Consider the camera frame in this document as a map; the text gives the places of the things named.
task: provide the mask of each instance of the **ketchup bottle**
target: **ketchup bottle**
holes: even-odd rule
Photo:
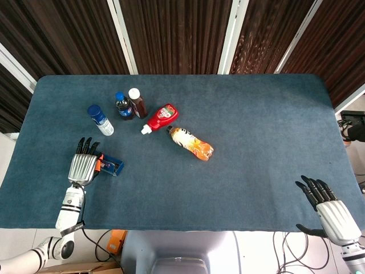
[[[175,121],[179,116],[179,112],[176,107],[171,104],[166,104],[162,108],[156,111],[153,117],[148,120],[141,130],[142,134],[151,133],[152,131],[159,130],[160,128],[167,126],[171,122]]]

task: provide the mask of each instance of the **plastic bottle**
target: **plastic bottle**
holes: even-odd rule
[[[144,99],[141,96],[141,93],[139,92],[138,88],[131,88],[128,92],[129,98],[132,103],[133,110],[135,111],[135,114],[140,118],[145,118],[148,113],[146,106],[144,104]]]
[[[105,136],[110,136],[113,134],[114,128],[112,124],[109,122],[108,118],[103,114],[102,109],[97,104],[89,106],[87,113],[94,120],[96,126],[100,129],[102,134]]]
[[[132,103],[119,91],[115,94],[115,104],[123,120],[131,120],[134,117]]]
[[[200,160],[208,161],[213,154],[214,149],[210,144],[199,140],[184,128],[168,126],[167,132],[175,143],[194,153]]]
[[[160,128],[167,126],[171,122],[175,121],[179,116],[179,112],[176,107],[171,104],[166,104],[162,108],[156,111],[153,117],[148,120],[141,130],[142,134],[151,133],[152,131],[159,130]]]

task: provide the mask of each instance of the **curtain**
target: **curtain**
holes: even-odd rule
[[[139,74],[216,74],[231,1],[120,0]]]
[[[0,42],[35,78],[129,74],[107,1],[2,0]]]
[[[273,73],[313,0],[250,0],[230,73]]]
[[[365,82],[364,26],[364,0],[323,0],[282,72],[317,74],[338,106]]]
[[[0,132],[19,132],[31,93],[0,65]]]

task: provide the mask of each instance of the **white bottle cap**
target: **white bottle cap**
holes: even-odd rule
[[[141,93],[139,92],[138,88],[131,88],[128,91],[129,98],[132,100],[138,99],[141,96]]]
[[[146,133],[151,133],[152,130],[151,128],[149,127],[149,125],[145,124],[141,130],[142,134],[145,135]]]

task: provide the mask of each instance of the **orange bottle label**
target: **orange bottle label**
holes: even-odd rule
[[[175,143],[194,153],[200,160],[208,161],[213,154],[214,149],[210,144],[199,140],[184,128],[173,128],[170,134]]]

